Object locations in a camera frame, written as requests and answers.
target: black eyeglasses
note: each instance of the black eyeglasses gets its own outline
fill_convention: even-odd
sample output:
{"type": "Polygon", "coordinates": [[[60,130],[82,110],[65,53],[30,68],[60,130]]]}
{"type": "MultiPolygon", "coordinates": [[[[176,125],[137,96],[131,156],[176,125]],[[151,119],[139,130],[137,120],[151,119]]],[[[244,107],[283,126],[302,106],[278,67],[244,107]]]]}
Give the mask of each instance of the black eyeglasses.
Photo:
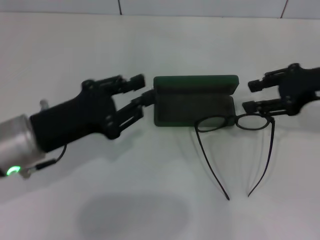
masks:
{"type": "Polygon", "coordinates": [[[267,171],[267,168],[269,165],[269,161],[270,161],[271,152],[272,152],[272,146],[274,143],[274,135],[275,135],[275,119],[272,116],[269,116],[267,114],[249,113],[249,114],[242,114],[239,116],[213,115],[213,116],[204,117],[194,123],[195,133],[198,138],[198,141],[199,141],[200,147],[202,149],[206,163],[208,164],[214,178],[218,182],[226,199],[228,199],[228,200],[230,200],[228,194],[226,193],[224,187],[222,186],[222,184],[218,180],[216,174],[214,173],[214,171],[208,161],[208,158],[205,153],[204,146],[202,145],[199,133],[207,133],[207,132],[215,131],[215,130],[224,128],[224,127],[228,126],[229,123],[233,123],[233,122],[235,123],[235,125],[238,128],[241,128],[243,130],[249,130],[249,131],[262,130],[262,129],[266,128],[271,123],[271,138],[270,138],[268,159],[266,161],[266,165],[265,165],[265,168],[264,168],[264,171],[263,171],[263,174],[262,174],[260,180],[254,186],[254,188],[250,191],[250,193],[248,194],[248,197],[256,189],[256,187],[259,185],[262,178],[266,174],[266,171],[267,171]]]}

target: white wall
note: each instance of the white wall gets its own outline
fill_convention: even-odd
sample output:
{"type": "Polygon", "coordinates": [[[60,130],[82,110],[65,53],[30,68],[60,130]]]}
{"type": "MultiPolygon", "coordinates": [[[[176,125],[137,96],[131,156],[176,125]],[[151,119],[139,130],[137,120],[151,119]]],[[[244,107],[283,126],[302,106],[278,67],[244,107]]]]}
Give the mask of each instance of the white wall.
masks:
{"type": "Polygon", "coordinates": [[[0,12],[120,14],[118,0],[0,0],[0,12]]]}
{"type": "MultiPolygon", "coordinates": [[[[243,102],[279,97],[276,87],[250,93],[248,81],[290,63],[319,66],[319,33],[315,20],[0,13],[0,123],[38,112],[43,98],[75,97],[86,79],[140,73],[146,88],[115,96],[119,108],[156,76],[236,74],[240,114],[243,102]]],[[[194,130],[156,127],[146,107],[114,141],[92,134],[27,181],[1,179],[0,239],[319,240],[316,109],[276,119],[268,171],[249,198],[271,127],[201,135],[228,202],[194,130]]]]}
{"type": "Polygon", "coordinates": [[[283,18],[320,19],[319,0],[289,0],[283,18]]]}
{"type": "Polygon", "coordinates": [[[280,18],[286,0],[120,0],[124,15],[280,18]]]}
{"type": "MultiPolygon", "coordinates": [[[[286,0],[120,0],[124,15],[280,18],[286,0]]],[[[0,0],[0,12],[120,14],[118,0],[0,0]]]]}

